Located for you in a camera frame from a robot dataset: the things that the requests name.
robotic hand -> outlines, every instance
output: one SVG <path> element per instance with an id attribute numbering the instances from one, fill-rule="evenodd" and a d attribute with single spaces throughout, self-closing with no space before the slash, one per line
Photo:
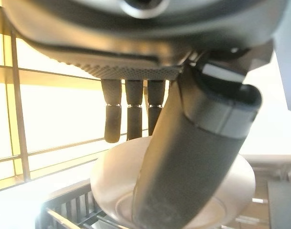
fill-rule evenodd
<path id="1" fill-rule="evenodd" d="M 110 174 L 103 172 L 103 165 L 116 156 L 115 150 L 97 163 L 101 174 L 92 178 L 93 192 L 106 213 L 132 228 L 180 229 L 215 225 L 216 220 L 187 226 L 205 208 L 218 211 L 207 206 L 213 196 L 223 199 L 220 189 L 228 192 L 225 201 L 232 201 L 233 189 L 225 189 L 225 184 L 242 177 L 235 178 L 236 172 L 229 168 L 261 105 L 259 91 L 242 81 L 252 67 L 259 67 L 252 64 L 254 59 L 262 64 L 270 61 L 270 39 L 288 2 L 3 0 L 3 5 L 14 28 L 34 48 L 102 79 L 107 141 L 119 140 L 122 79 L 129 104 L 128 140 L 141 137 L 140 105 L 143 81 L 148 81 L 149 133 L 153 136 L 115 149 L 127 151 L 130 157 L 132 148 L 140 151 L 135 166 L 125 164 L 135 169 L 119 173 L 128 178 L 118 181 L 133 184 L 129 189 L 119 183 L 104 186 L 107 193 L 113 193 L 112 188 L 122 190 L 117 200 L 127 191 L 130 198 L 124 206 L 129 211 L 117 210 L 115 199 L 113 208 L 107 207 L 102 192 L 102 182 L 109 183 L 104 175 Z M 173 83 L 162 109 L 165 80 Z M 235 162 L 232 168 L 251 172 L 242 163 Z M 246 184 L 253 190 L 254 178 L 248 177 Z M 252 191 L 245 194 L 251 198 Z M 238 201 L 236 210 L 245 203 Z"/>

gray plastic housing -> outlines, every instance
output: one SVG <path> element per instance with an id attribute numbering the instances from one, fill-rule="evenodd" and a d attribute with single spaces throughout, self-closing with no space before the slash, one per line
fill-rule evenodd
<path id="1" fill-rule="evenodd" d="M 142 229 L 181 229 L 201 211 L 261 105 L 253 86 L 207 79 L 184 66 L 172 84 L 134 189 L 133 221 Z"/>

window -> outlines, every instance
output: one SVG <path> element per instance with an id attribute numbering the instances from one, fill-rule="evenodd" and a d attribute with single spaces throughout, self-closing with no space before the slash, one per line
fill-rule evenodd
<path id="1" fill-rule="evenodd" d="M 15 46 L 3 34 L 4 26 L 0 8 L 0 190 L 96 160 L 126 141 L 124 85 L 121 137 L 110 144 L 104 140 L 106 104 L 101 82 L 73 65 L 50 59 L 19 38 L 15 38 L 18 68 L 12 66 Z M 15 72 L 20 84 L 13 80 Z M 144 101 L 142 106 L 143 136 L 147 136 Z"/>

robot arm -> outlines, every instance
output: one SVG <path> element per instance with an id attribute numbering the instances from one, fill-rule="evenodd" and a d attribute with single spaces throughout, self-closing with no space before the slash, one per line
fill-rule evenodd
<path id="1" fill-rule="evenodd" d="M 141 136 L 148 81 L 150 133 L 156 126 L 131 215 L 143 229 L 183 228 L 218 189 L 261 105 L 259 91 L 242 81 L 250 68 L 269 62 L 269 40 L 288 3 L 3 0 L 30 45 L 102 79 L 107 141 L 120 135 L 121 79 L 134 120 L 128 140 Z M 161 111 L 165 80 L 174 82 Z"/>

